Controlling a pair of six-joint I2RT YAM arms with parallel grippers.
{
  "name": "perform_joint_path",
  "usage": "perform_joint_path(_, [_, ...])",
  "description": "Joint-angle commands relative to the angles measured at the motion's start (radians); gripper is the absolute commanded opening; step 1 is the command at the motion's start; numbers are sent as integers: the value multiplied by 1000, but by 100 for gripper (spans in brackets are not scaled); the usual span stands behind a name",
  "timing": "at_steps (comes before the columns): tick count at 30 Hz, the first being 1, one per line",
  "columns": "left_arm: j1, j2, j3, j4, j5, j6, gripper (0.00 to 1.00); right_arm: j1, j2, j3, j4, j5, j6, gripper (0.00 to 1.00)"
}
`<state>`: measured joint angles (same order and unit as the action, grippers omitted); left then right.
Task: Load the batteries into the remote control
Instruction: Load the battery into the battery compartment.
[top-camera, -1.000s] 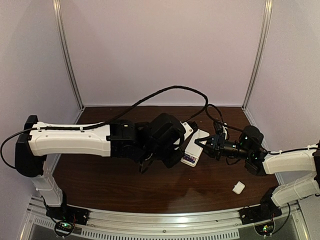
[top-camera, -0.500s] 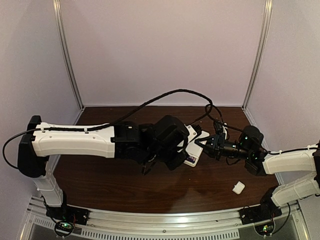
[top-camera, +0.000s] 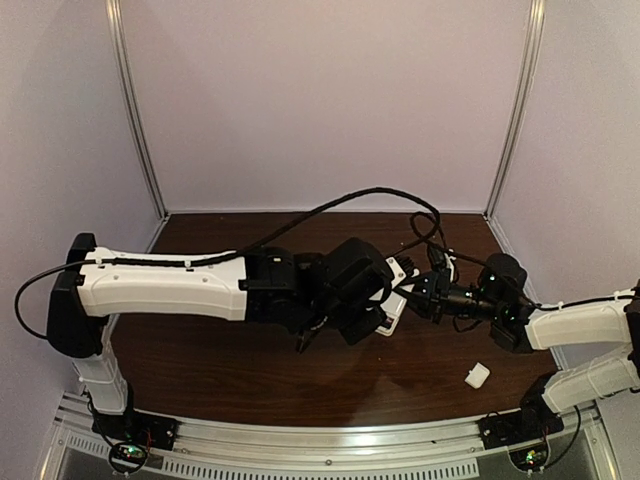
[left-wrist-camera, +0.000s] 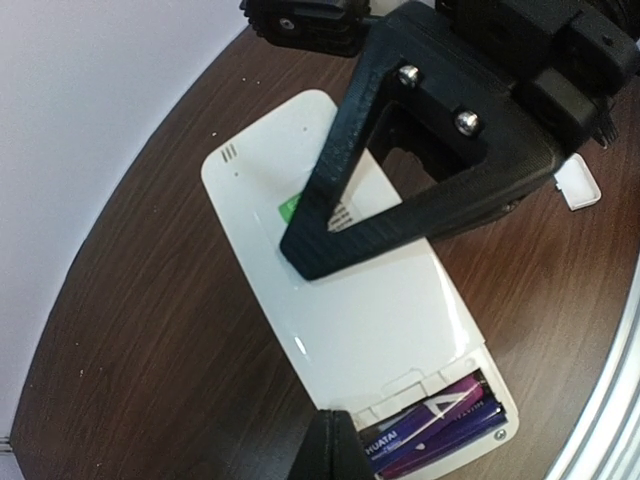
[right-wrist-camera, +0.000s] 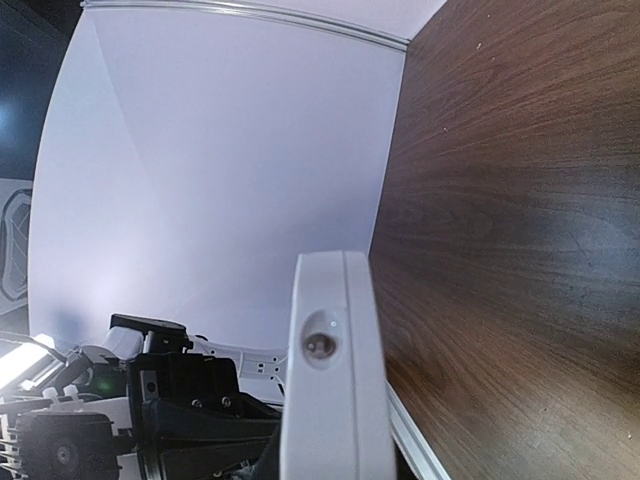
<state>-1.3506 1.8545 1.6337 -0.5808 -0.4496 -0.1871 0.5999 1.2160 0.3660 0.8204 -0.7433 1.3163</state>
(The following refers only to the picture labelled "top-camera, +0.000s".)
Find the white remote control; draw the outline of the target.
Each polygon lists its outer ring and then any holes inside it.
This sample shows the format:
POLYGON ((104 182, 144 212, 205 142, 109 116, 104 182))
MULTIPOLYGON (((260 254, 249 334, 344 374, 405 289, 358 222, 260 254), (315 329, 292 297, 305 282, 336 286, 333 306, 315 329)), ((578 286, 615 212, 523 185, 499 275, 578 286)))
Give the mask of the white remote control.
POLYGON ((403 314, 406 307, 407 299, 397 293, 395 288, 389 297, 380 304, 380 308, 386 315, 380 326, 377 327, 376 333, 385 337, 391 336, 403 314))

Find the white battery cover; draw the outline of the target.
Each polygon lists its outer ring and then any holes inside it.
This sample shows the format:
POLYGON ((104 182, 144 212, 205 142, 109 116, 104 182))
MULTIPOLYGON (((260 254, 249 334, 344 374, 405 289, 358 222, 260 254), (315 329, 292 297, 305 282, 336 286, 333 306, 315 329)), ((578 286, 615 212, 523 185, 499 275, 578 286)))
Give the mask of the white battery cover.
POLYGON ((491 371, 485 365, 477 362, 468 372, 465 383, 474 389, 480 389, 489 378, 491 371))

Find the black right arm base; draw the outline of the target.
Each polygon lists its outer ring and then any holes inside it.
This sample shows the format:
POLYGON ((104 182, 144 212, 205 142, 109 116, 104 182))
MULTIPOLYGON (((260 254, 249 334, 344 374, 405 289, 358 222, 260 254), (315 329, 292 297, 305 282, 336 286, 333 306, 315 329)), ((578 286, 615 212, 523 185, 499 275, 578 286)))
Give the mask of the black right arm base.
POLYGON ((491 412, 480 418, 477 426, 486 450, 541 439, 564 429, 557 414, 537 407, 508 413, 491 412))

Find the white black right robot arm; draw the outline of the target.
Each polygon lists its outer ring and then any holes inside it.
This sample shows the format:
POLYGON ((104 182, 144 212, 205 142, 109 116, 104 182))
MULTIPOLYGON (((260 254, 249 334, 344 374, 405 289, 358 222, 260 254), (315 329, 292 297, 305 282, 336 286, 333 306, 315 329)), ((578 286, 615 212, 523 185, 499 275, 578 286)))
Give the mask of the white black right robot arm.
POLYGON ((431 268, 415 271, 404 256, 388 258, 399 272, 394 291, 422 318, 444 316, 487 322, 490 336, 516 354, 572 344, 612 343, 614 349, 571 369, 539 377, 520 402, 522 411, 554 416, 584 402, 639 388, 639 289, 555 305, 525 296, 526 270, 512 256, 496 253, 481 262, 476 284, 455 281, 458 254, 435 249, 431 268))

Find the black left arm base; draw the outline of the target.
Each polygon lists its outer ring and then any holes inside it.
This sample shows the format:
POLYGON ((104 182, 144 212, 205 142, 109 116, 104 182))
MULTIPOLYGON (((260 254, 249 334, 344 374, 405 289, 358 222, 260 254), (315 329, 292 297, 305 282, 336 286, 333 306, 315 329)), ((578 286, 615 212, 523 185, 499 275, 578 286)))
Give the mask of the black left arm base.
POLYGON ((95 413, 92 430, 108 439, 132 442, 152 449, 172 451, 179 422, 170 417, 132 412, 124 415, 95 413))

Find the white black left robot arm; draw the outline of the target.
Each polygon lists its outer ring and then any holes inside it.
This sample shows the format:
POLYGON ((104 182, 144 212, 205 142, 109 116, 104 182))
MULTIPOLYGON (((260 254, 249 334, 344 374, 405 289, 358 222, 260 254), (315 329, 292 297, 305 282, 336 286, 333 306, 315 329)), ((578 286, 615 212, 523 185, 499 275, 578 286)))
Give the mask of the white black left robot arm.
POLYGON ((248 247, 210 256, 131 254, 78 235, 52 276, 43 339, 71 358, 93 409, 124 416, 132 392, 119 371, 106 330, 121 314, 192 315, 275 324, 291 334, 338 330, 349 344, 386 320, 382 307, 397 284, 391 262, 373 245, 350 238, 327 254, 248 247))

